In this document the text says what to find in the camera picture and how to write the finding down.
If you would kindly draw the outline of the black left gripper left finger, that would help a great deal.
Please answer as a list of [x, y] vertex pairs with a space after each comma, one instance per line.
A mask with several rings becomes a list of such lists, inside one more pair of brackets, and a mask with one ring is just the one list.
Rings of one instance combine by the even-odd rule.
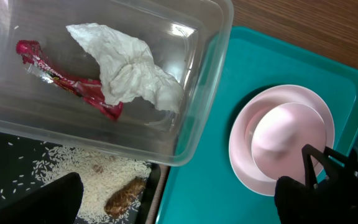
[[71, 172], [0, 209], [0, 224], [73, 224], [81, 206], [83, 192], [80, 175]]

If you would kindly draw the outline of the white napkin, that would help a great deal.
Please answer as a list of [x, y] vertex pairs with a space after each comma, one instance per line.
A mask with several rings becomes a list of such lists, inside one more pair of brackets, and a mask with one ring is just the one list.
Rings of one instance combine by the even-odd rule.
[[107, 104], [116, 106], [141, 97], [156, 110], [180, 112], [183, 87], [154, 64], [150, 47], [143, 40], [97, 23], [73, 24], [66, 29], [98, 63]]

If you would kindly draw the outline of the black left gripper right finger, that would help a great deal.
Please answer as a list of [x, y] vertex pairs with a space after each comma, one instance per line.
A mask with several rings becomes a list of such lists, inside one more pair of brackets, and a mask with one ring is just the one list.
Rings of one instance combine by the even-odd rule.
[[358, 224], [358, 161], [352, 149], [345, 155], [307, 144], [302, 150], [305, 183], [282, 176], [274, 202], [281, 223]]

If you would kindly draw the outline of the red snack wrapper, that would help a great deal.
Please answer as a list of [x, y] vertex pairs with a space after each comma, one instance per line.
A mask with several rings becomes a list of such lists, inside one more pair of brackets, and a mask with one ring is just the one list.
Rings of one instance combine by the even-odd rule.
[[107, 104], [99, 80], [76, 77], [58, 69], [42, 52], [39, 42], [20, 40], [16, 44], [16, 53], [22, 57], [24, 64], [29, 63], [38, 69], [37, 75], [41, 79], [79, 96], [110, 119], [117, 120], [120, 117], [124, 104], [122, 102], [116, 106]]

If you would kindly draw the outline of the small pink plate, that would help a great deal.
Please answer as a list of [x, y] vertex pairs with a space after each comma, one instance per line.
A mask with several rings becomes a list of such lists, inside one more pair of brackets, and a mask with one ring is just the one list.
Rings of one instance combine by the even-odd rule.
[[271, 109], [258, 123], [251, 143], [252, 158], [267, 177], [305, 177], [302, 148], [326, 147], [324, 121], [319, 113], [301, 103], [285, 103]]

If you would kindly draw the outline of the large white plate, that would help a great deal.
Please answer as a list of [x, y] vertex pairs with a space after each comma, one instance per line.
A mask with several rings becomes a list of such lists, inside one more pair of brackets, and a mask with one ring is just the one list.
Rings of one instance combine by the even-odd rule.
[[315, 109], [324, 121], [326, 147], [333, 147], [335, 130], [331, 111], [324, 100], [312, 90], [299, 85], [279, 85], [253, 97], [237, 116], [229, 137], [229, 158], [237, 178], [250, 190], [273, 196], [276, 181], [263, 174], [251, 153], [254, 131], [259, 121], [273, 108], [285, 103], [301, 103]]

